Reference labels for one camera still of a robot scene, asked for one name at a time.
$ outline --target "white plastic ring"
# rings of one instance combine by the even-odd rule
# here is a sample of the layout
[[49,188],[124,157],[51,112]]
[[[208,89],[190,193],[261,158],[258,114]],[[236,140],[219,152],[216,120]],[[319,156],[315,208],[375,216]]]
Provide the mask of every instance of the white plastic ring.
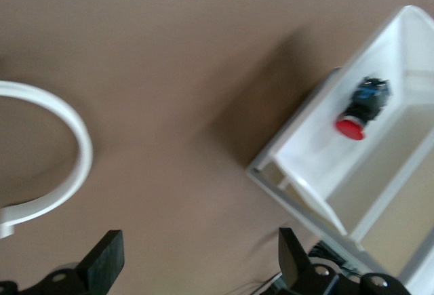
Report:
[[74,133],[79,146],[73,170],[66,180],[53,191],[38,199],[0,209],[0,238],[2,238],[14,232],[14,225],[53,210],[76,193],[89,174],[93,150],[83,120],[68,103],[56,95],[31,85],[0,81],[0,96],[25,100],[57,115]]

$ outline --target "bolt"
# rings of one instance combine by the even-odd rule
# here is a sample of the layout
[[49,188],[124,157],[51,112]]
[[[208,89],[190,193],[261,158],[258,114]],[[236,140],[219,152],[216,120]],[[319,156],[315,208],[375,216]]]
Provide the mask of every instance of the bolt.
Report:
[[387,281],[385,281],[384,278],[382,278],[380,276],[371,277],[371,281],[375,286],[378,286],[378,287],[387,287],[388,286]]
[[330,274],[330,272],[328,271],[327,268],[325,268],[324,266],[316,266],[315,267],[315,272],[320,275],[320,276],[328,276]]
[[65,278],[66,278],[66,273],[58,273],[57,275],[55,275],[53,277],[52,281],[54,283],[57,283],[58,281],[61,281],[61,280],[65,279]]

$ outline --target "wire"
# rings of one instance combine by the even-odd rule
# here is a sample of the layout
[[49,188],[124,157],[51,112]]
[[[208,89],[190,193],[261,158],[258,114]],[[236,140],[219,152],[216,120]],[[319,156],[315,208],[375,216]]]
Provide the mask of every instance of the wire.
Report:
[[253,293],[251,293],[250,295],[256,295],[257,292],[263,288],[266,284],[268,283],[274,283],[276,280],[278,280],[280,277],[282,276],[282,272],[280,273],[276,273],[274,276],[268,278],[266,281],[264,281],[261,286],[259,286],[258,288],[256,288]]

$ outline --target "black cable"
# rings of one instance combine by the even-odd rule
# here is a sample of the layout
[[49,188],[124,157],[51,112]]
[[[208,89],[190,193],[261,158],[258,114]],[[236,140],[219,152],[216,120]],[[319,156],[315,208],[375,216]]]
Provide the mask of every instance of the black cable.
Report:
[[264,281],[261,286],[259,286],[258,288],[256,288],[250,295],[254,295],[257,291],[259,291],[262,287],[264,287],[266,284],[268,284],[270,281],[272,281],[274,278],[276,278],[278,275],[281,275],[282,273],[276,273],[274,276],[272,276],[271,278],[268,278],[266,281]]

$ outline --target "white plastic container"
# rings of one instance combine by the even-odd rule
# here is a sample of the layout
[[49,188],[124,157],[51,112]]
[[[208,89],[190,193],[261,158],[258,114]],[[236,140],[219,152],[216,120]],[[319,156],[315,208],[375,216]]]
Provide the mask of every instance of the white plastic container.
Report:
[[[354,141],[334,122],[366,76],[388,80],[392,95]],[[312,210],[360,244],[433,147],[434,21],[408,6],[324,84],[269,155]]]

